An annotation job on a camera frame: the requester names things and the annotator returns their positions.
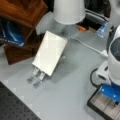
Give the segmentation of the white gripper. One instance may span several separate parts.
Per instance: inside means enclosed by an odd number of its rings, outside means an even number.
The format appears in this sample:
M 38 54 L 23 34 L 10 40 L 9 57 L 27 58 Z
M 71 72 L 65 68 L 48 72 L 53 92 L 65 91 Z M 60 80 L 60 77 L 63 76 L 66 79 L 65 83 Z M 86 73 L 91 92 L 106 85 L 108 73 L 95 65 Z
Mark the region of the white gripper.
M 95 88 L 100 88 L 103 84 L 111 84 L 108 67 L 95 68 L 90 74 L 90 82 Z

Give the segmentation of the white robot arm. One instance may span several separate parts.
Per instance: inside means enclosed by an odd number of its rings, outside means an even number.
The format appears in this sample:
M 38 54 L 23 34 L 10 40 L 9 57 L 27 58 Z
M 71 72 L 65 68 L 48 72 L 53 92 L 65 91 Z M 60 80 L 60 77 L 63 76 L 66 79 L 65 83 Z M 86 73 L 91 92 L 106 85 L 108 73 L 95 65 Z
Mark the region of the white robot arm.
M 120 0 L 109 0 L 111 12 L 106 32 L 109 34 L 103 55 L 106 60 L 96 74 L 108 84 L 120 86 Z

